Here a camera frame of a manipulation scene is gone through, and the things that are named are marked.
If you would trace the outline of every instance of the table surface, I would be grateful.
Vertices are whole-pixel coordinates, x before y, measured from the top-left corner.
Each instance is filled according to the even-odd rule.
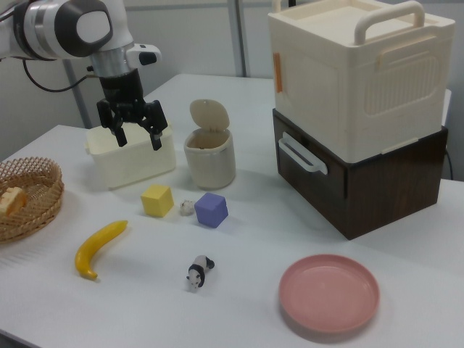
[[[147,96],[173,126],[174,171],[109,191],[84,151],[86,130],[58,126],[11,158],[49,157],[65,182],[62,209],[38,233],[0,246],[0,333],[32,346],[66,347],[459,347],[464,341],[464,183],[443,180],[439,201],[347,241],[277,173],[273,82],[178,75]],[[204,192],[193,184],[183,142],[196,129],[195,99],[228,110],[237,175],[223,195],[229,216],[216,229],[183,217],[178,205]],[[140,195],[171,186],[175,208],[148,217]],[[128,229],[93,266],[74,268],[78,247],[106,224]],[[378,312],[360,331],[309,333],[289,323],[278,285],[293,262],[340,254],[362,263],[381,291]],[[216,267],[190,291],[187,270],[205,254]]]

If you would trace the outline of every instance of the pink plate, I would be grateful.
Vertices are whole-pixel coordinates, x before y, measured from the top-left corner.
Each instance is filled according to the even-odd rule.
[[[286,313],[310,330],[342,333],[359,328],[376,313],[380,298],[373,275],[338,255],[315,255],[283,274],[279,297]]]

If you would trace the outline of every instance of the toy banana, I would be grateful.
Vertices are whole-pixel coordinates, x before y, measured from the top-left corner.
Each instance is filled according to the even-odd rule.
[[[95,280],[97,274],[92,270],[90,262],[96,252],[106,243],[119,236],[128,225],[126,220],[115,221],[103,227],[101,230],[90,236],[79,248],[75,255],[75,268],[81,276]]]

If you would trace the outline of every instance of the purple cube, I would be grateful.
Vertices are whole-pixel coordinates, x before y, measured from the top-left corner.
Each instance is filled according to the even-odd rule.
[[[225,198],[210,193],[204,194],[195,203],[195,212],[199,223],[213,228],[217,228],[229,215]]]

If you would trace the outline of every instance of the panda figurine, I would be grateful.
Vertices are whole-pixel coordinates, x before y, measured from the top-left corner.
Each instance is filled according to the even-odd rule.
[[[204,255],[195,258],[194,263],[188,268],[187,279],[194,289],[201,288],[204,284],[204,272],[206,269],[214,268],[214,261],[208,259]]]

